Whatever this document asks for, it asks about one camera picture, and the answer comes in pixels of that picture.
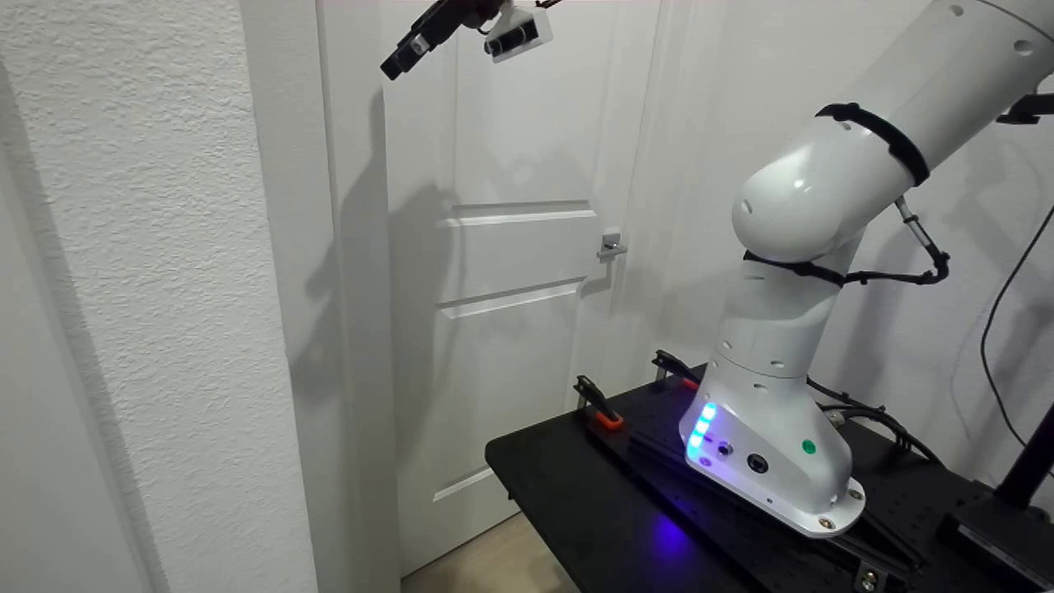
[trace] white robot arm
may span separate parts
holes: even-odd
[[[385,59],[395,79],[462,24],[495,59],[538,45],[556,0],[440,0]],[[747,248],[692,408],[686,460],[804,536],[867,509],[855,454],[814,405],[807,370],[867,223],[922,186],[999,113],[1054,73],[1054,0],[933,0],[888,55],[770,164],[747,178],[736,232]]]

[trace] door panel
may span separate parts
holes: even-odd
[[[598,172],[636,153],[636,135],[607,126],[643,97],[612,89],[650,65],[612,59],[625,11],[641,15],[631,4],[562,4],[556,40],[500,65],[462,30],[385,89],[407,574],[515,513],[484,446],[573,401],[579,282],[607,275]],[[388,12],[400,40],[412,11]]]

